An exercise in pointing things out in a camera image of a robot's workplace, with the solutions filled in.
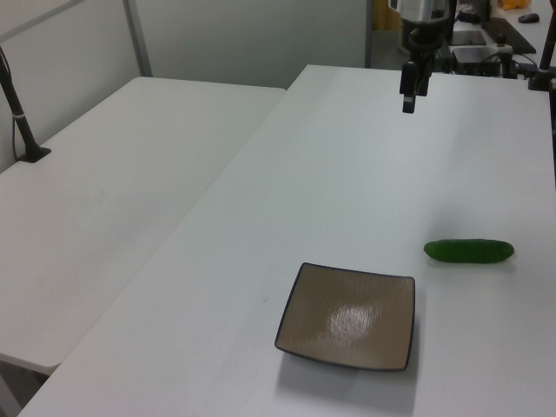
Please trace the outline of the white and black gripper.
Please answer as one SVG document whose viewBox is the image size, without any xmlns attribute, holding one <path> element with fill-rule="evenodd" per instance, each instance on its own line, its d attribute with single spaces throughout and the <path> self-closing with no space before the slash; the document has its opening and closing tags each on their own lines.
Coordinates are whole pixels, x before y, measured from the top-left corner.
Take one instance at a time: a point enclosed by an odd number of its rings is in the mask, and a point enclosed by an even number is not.
<svg viewBox="0 0 556 417">
<path fill-rule="evenodd" d="M 444 41 L 450 5 L 442 0 L 389 0 L 400 18 L 400 44 L 411 62 L 404 63 L 400 77 L 402 112 L 413 114 L 416 95 L 426 96 L 432 75 L 432 56 Z"/>
</svg>

